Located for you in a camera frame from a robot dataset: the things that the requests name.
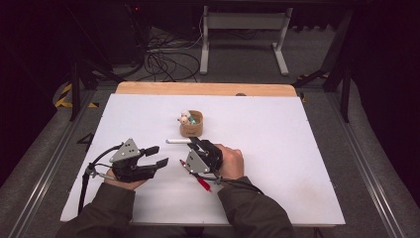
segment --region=sleeve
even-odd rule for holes
[[[247,177],[238,180],[251,183]],[[245,185],[226,185],[219,192],[229,223],[238,237],[295,237],[286,211],[273,199]]]
[[[133,218],[134,199],[133,190],[103,182],[92,203],[64,223],[55,237],[124,237]]]

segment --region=person's left hand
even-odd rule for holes
[[[106,175],[110,176],[110,177],[115,177],[115,175],[114,175],[114,173],[112,172],[111,169],[108,170]],[[118,180],[112,180],[112,179],[105,178],[104,182],[108,183],[108,184],[111,184],[111,185],[119,186],[119,187],[122,187],[122,188],[125,188],[125,189],[128,189],[128,190],[134,190],[137,187],[139,187],[140,185],[142,185],[143,183],[145,183],[146,180],[124,182],[124,181],[118,181]]]

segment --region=person's right hand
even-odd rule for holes
[[[244,176],[244,157],[241,150],[215,145],[222,151],[223,163],[219,175],[224,179],[239,179]]]

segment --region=gray floor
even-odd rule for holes
[[[319,68],[323,57],[334,37],[331,30],[304,30],[296,33],[289,30],[283,47],[283,54],[290,76],[281,76],[275,57],[270,49],[276,32],[259,32],[252,40],[240,40],[232,35],[217,34],[211,39],[209,71],[207,75],[196,75],[199,82],[239,82],[239,83],[283,83],[296,80],[300,74],[310,73]],[[183,50],[200,57],[200,48]],[[186,58],[177,58],[194,66]],[[140,71],[129,77],[135,80],[145,73]],[[337,93],[324,93],[320,88],[323,79],[315,80],[299,91],[304,92],[303,103],[313,133],[323,156],[336,193],[341,204],[346,225],[321,228],[324,237],[420,237],[420,211],[408,193],[386,154],[383,152],[366,115],[361,107],[356,86],[352,85],[350,120],[344,125],[336,113]],[[59,217],[85,156],[85,145],[76,142],[89,133],[94,133],[102,112],[116,83],[100,82],[95,92],[83,91],[83,95],[93,94],[91,102],[99,102],[98,108],[87,108],[80,121],[69,123],[70,108],[58,108],[51,122],[28,150],[20,164],[0,189],[0,237],[8,237],[27,201],[31,198],[44,169],[53,162],[59,162],[56,173],[51,175],[51,183],[43,187],[45,194],[34,206],[33,216],[27,217],[20,237],[53,237],[61,223]],[[75,130],[68,136],[67,147],[62,148],[59,158],[56,147],[69,126]],[[392,216],[400,230],[392,235],[381,215],[380,206],[374,202],[374,192],[367,185],[368,180],[361,173],[354,144],[347,131],[354,133],[357,145],[366,159],[374,178],[381,185]],[[296,227],[298,237],[313,237],[313,229]],[[145,226],[133,227],[130,237],[182,237],[180,227]],[[206,228],[203,237],[233,237],[231,228]]]

